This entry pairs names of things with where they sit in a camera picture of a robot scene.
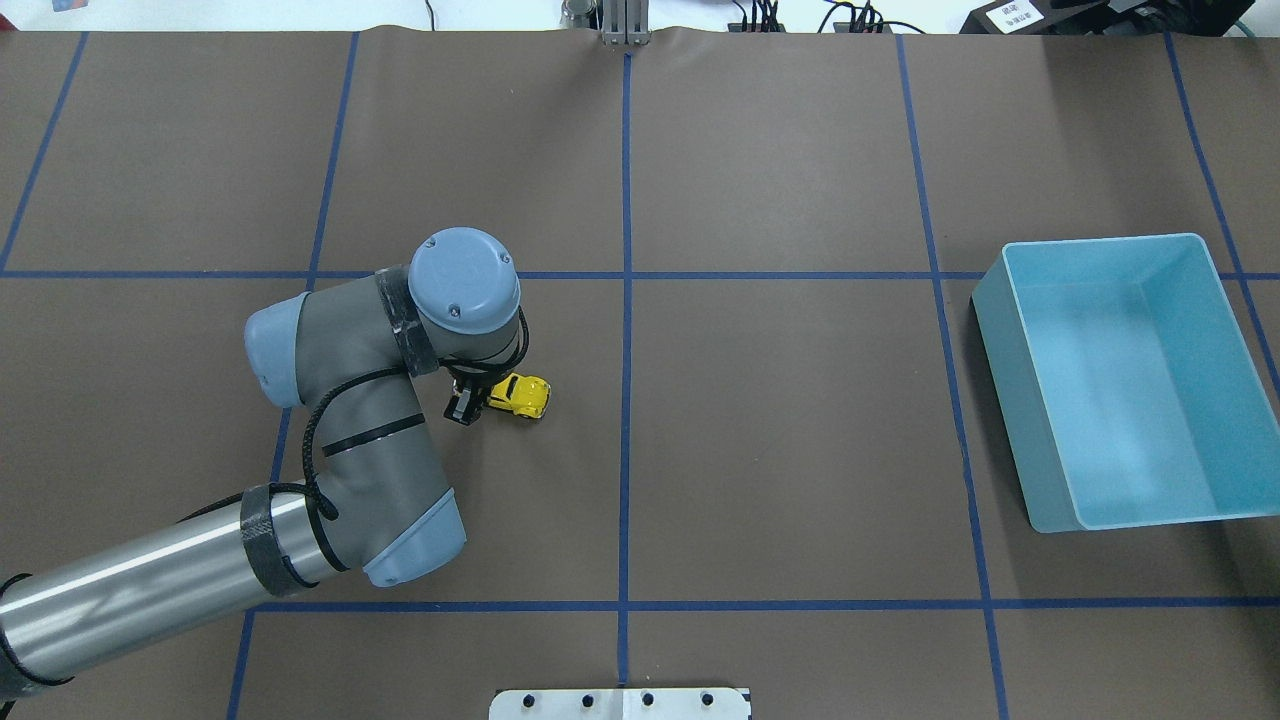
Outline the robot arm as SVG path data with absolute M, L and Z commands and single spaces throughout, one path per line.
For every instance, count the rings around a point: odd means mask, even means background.
M 3 584 L 3 702 L 360 569 L 375 587 L 448 564 L 467 536 L 413 379 L 444 370 L 467 425 L 522 361 L 511 251 L 452 227 L 403 265 L 256 311 L 244 351 L 268 398 L 308 413 L 301 478 L 253 486 L 148 536 Z

